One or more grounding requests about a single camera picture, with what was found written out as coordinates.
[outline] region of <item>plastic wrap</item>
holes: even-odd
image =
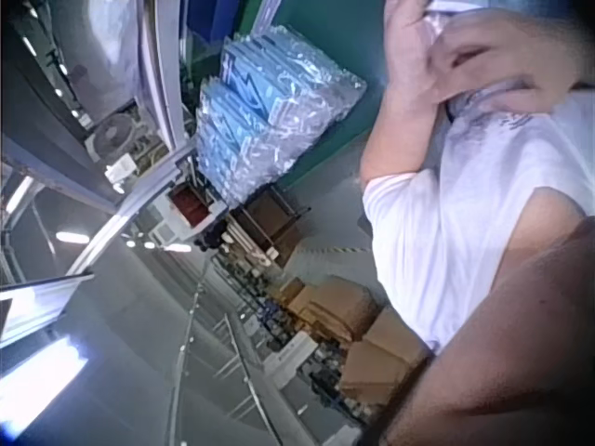
[[[225,42],[201,86],[199,168],[229,207],[286,173],[362,97],[365,82],[284,27]]]

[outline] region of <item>metal rail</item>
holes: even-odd
[[[225,315],[225,323],[227,324],[227,327],[228,327],[228,329],[230,331],[230,334],[231,334],[231,343],[233,344],[233,348],[235,349],[235,353],[237,354],[238,359],[240,361],[240,365],[242,367],[242,371],[244,372],[246,383],[248,384],[248,389],[250,390],[250,394],[252,395],[252,398],[254,400],[254,403],[257,406],[258,414],[260,415],[260,418],[262,418],[262,422],[267,427],[267,430],[272,435],[272,437],[275,439],[275,441],[277,442],[277,444],[279,446],[283,446],[283,442],[281,441],[281,437],[279,437],[279,433],[277,432],[277,430],[275,429],[275,427],[272,425],[271,419],[267,415],[267,411],[266,411],[266,409],[264,408],[264,406],[262,405],[262,403],[260,401],[260,397],[258,396],[258,393],[256,391],[256,388],[254,387],[254,383],[252,383],[252,379],[250,378],[250,373],[248,372],[248,368],[245,365],[244,357],[242,356],[242,354],[240,353],[240,349],[238,348],[238,343],[237,343],[237,340],[235,338],[235,333],[233,332],[233,328],[231,328],[230,319],[228,318],[227,314]]]
[[[196,310],[196,306],[198,304],[198,297],[200,293],[198,290],[194,293],[194,301],[192,302],[192,308],[190,310],[190,320],[188,321],[188,326],[186,327],[186,334],[184,339],[184,345],[179,348],[178,354],[178,362],[176,363],[176,383],[174,384],[174,393],[172,399],[172,406],[171,412],[169,415],[169,439],[168,444],[169,446],[176,445],[176,430],[178,427],[178,406],[179,406],[179,392],[181,389],[181,381],[182,375],[184,374],[184,361],[186,360],[186,350],[188,350],[188,345],[191,343],[191,336],[190,333],[192,332],[192,323],[194,322],[194,311]]]

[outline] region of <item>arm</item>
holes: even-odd
[[[487,296],[427,370],[390,444],[562,444],[579,434],[594,402],[594,237],[585,220]]]
[[[430,144],[436,110],[431,104],[411,103],[398,88],[387,89],[362,158],[364,188],[375,178],[419,170]]]
[[[430,26],[424,0],[388,0],[385,53],[389,86],[361,164],[365,186],[375,178],[414,173],[425,157],[437,106],[428,100],[433,85],[428,51]]]

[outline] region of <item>hand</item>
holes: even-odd
[[[388,90],[414,104],[434,83],[428,55],[431,27],[423,20],[428,0],[387,0],[384,8],[384,47],[389,72]]]
[[[507,80],[526,88],[486,100],[487,110],[550,112],[581,78],[587,55],[568,24],[499,9],[455,16],[430,50],[434,100]]]

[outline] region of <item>cardboard box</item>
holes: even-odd
[[[379,312],[366,288],[339,277],[324,281],[308,308],[341,342],[360,340]]]
[[[415,367],[430,354],[421,339],[403,322],[393,308],[384,308],[364,335],[364,340]]]
[[[283,297],[283,304],[289,305],[306,285],[300,279],[295,278],[293,281],[286,283],[281,287],[281,296]]]
[[[408,372],[403,360],[366,341],[357,342],[347,355],[339,389],[364,404],[386,404]]]
[[[306,285],[304,288],[299,292],[299,294],[292,299],[292,301],[287,306],[287,309],[294,313],[296,316],[299,316],[299,313],[308,306],[308,304],[312,301],[312,299],[316,296],[316,287],[311,285]]]

